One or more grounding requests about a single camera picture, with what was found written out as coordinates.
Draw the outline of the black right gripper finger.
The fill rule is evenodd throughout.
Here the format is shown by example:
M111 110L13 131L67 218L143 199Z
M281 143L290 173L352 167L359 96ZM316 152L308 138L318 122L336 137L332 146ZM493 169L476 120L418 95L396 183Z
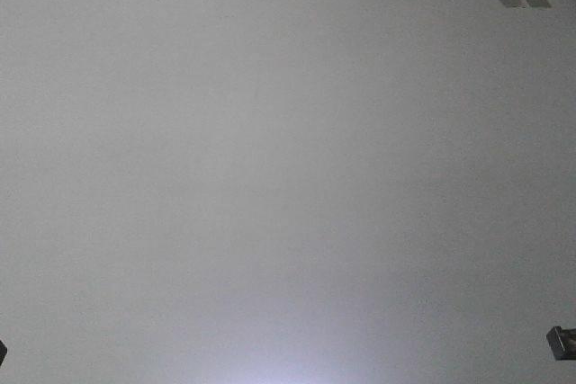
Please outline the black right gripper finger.
M546 340L557 361L576 360L576 329L553 326L546 334Z

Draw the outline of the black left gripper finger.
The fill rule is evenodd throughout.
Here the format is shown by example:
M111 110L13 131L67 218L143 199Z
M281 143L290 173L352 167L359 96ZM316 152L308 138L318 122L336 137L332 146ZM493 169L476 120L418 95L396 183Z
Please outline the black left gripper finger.
M2 341L0 341L0 365L2 365L6 355L7 355L7 347Z

